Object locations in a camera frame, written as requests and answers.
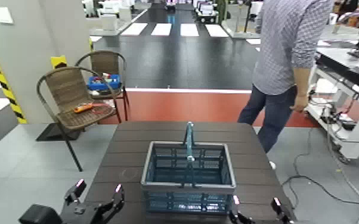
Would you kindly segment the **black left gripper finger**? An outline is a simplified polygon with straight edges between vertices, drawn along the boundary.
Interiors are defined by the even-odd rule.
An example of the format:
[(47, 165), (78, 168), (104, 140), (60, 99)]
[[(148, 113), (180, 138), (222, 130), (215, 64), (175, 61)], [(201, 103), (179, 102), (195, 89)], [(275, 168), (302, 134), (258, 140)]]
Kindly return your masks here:
[(125, 190), (123, 185), (119, 183), (112, 195), (111, 200), (108, 203), (100, 204), (98, 206), (98, 214), (101, 220), (111, 220), (116, 214), (118, 214), (125, 205)]
[(66, 204), (70, 204), (72, 202), (78, 202), (85, 188), (86, 188), (85, 180), (80, 179), (66, 192), (64, 196), (64, 202)]

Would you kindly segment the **person right hand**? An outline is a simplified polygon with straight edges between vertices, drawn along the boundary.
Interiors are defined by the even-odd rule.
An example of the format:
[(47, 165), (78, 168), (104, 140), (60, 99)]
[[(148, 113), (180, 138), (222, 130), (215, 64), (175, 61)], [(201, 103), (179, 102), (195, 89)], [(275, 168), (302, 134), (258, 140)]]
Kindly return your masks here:
[(304, 111), (307, 105), (308, 105), (308, 96), (297, 95), (295, 97), (294, 104), (290, 106), (290, 109), (301, 113)]

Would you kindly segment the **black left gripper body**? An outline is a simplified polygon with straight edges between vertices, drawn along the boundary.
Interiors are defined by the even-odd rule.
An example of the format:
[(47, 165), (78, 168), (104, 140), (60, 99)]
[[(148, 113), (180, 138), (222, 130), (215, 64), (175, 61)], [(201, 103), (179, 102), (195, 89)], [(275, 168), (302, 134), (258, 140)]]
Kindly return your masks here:
[(100, 212), (98, 203), (81, 203), (80, 201), (64, 203), (60, 217), (63, 223), (104, 223), (104, 215)]

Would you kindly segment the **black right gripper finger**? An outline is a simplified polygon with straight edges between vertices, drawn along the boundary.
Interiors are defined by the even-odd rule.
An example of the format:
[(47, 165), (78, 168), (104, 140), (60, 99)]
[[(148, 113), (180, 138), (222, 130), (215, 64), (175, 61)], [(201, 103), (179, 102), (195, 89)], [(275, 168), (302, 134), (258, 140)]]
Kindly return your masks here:
[(228, 212), (228, 218), (232, 224), (255, 224), (251, 217), (243, 215), (239, 210), (241, 202), (237, 195), (232, 196), (232, 202), (231, 210)]
[(294, 224), (294, 220), (291, 217), (290, 211), (281, 203), (281, 201), (274, 197), (271, 201), (271, 208), (282, 224)]

